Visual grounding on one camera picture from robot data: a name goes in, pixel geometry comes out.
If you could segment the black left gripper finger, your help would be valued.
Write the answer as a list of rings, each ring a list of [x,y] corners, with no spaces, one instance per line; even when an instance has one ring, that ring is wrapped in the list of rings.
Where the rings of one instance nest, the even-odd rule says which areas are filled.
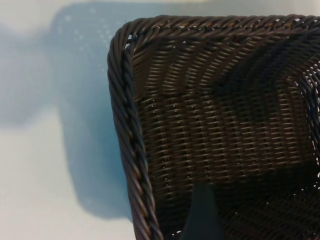
[[[207,183],[196,183],[193,186],[191,206],[181,238],[183,240],[225,239],[214,191]]]

